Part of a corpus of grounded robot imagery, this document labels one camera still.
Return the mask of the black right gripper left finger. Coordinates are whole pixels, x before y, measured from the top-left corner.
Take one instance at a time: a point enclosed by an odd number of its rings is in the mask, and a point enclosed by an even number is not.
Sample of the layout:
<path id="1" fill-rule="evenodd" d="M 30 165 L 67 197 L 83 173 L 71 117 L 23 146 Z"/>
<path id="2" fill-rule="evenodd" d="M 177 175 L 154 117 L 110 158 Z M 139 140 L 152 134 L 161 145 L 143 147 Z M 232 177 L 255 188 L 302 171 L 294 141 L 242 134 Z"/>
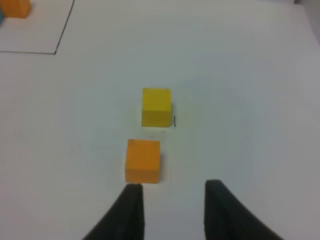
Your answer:
<path id="1" fill-rule="evenodd" d="M 143 240 L 144 195 L 141 184 L 127 184 L 85 240 Z"/>

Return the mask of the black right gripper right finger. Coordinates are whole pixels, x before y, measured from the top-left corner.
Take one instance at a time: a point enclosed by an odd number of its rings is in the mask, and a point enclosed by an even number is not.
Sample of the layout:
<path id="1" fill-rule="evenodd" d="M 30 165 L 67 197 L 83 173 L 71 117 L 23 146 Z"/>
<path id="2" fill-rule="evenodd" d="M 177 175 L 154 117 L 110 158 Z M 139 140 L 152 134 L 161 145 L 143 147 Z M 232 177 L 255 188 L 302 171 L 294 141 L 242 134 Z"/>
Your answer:
<path id="1" fill-rule="evenodd" d="M 280 240 L 218 179 L 205 182 L 204 234 L 207 240 Z"/>

